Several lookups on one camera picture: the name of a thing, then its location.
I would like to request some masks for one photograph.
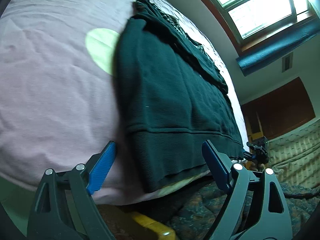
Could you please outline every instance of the black clamp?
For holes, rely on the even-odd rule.
[[[116,144],[110,141],[101,153],[71,171],[47,169],[31,206],[27,240],[116,240],[91,198],[101,188],[115,157]],[[76,231],[65,190],[71,190],[86,235]]]
[[[255,172],[233,164],[209,140],[203,143],[202,154],[217,186],[228,194],[204,240],[292,239],[289,209],[272,169]],[[247,190],[253,191],[250,211],[244,230],[235,232]]]
[[[266,137],[261,137],[253,143],[247,142],[247,146],[253,151],[253,153],[243,151],[244,158],[248,161],[256,162],[256,164],[269,162],[268,152],[266,150],[266,144],[268,143]]]

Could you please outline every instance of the wooden window frame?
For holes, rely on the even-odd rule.
[[[204,3],[204,5],[206,5],[206,7],[215,16],[217,21],[225,30],[239,56],[242,56],[245,53],[257,48],[258,46],[263,45],[270,39],[276,39],[284,32],[296,28],[316,17],[316,13],[310,3],[308,3],[307,11],[297,15],[293,0],[289,0],[292,11],[291,15],[284,17],[283,19],[265,28],[257,30],[255,33],[243,39],[238,31],[238,28],[231,18],[229,11],[241,4],[244,4],[249,0],[230,0],[224,5],[222,5],[219,0],[201,1]]]

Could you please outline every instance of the window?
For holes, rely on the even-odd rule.
[[[241,51],[313,15],[307,0],[210,1]]]

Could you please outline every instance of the wooden cabinet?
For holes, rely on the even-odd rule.
[[[249,140],[283,135],[315,116],[300,78],[241,106]]]

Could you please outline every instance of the pink blanket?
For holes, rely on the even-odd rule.
[[[112,56],[135,0],[12,0],[0,19],[0,176],[36,190],[47,168],[86,163],[109,140],[117,158],[96,203],[129,204],[169,194],[206,173],[145,194],[126,147],[114,93]],[[202,43],[237,96],[221,58],[195,25],[165,0],[151,0]]]

